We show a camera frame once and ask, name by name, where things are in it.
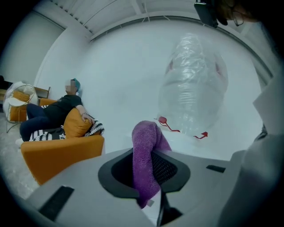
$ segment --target orange sofa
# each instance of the orange sofa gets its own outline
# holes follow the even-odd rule
[[[54,100],[42,98],[40,106]],[[35,180],[39,184],[66,169],[68,166],[102,154],[104,138],[101,135],[65,140],[31,141],[21,146],[23,157]]]

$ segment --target black and white patterned blanket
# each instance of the black and white patterned blanket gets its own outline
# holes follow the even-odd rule
[[[85,133],[83,137],[89,137],[94,135],[97,132],[100,132],[100,135],[104,132],[104,127],[102,123],[95,120],[94,124],[90,127],[90,129]],[[66,139],[66,134],[63,128],[63,125],[60,128],[56,129],[44,129],[37,130],[31,134],[30,141],[44,141],[44,140],[64,140]]]

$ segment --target seated person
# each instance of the seated person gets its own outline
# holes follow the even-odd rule
[[[88,115],[83,107],[81,98],[76,95],[79,88],[79,81],[72,79],[65,86],[67,95],[50,104],[45,109],[34,104],[28,104],[28,120],[21,124],[20,134],[22,138],[16,140],[16,144],[21,146],[23,142],[29,141],[31,134],[37,130],[60,127],[64,124],[65,118],[74,107],[78,109],[84,122],[89,120],[90,123],[94,123],[94,119]]]

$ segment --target black t-shirt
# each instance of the black t-shirt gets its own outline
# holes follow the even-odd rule
[[[69,112],[76,106],[81,105],[81,98],[77,95],[67,94],[57,102],[50,104],[43,111],[46,116],[56,126],[64,124],[65,118]]]

